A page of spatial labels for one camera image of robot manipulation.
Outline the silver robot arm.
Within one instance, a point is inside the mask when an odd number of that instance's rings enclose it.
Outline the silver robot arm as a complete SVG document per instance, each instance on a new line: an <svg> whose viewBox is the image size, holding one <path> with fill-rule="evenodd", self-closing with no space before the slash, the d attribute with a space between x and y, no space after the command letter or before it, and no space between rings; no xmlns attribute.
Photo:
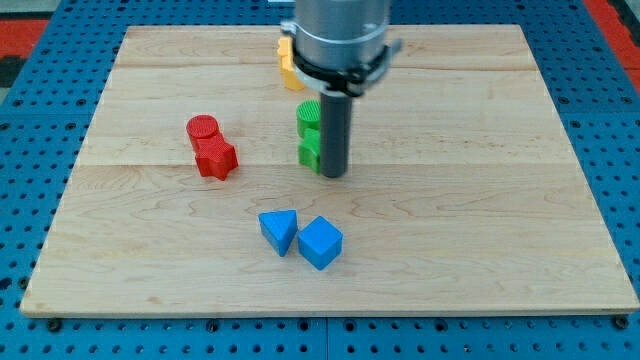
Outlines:
<svg viewBox="0 0 640 360"><path fill-rule="evenodd" d="M296 77L333 97L360 97L381 81L403 41L387 39L390 0L297 0L281 23Z"/></svg>

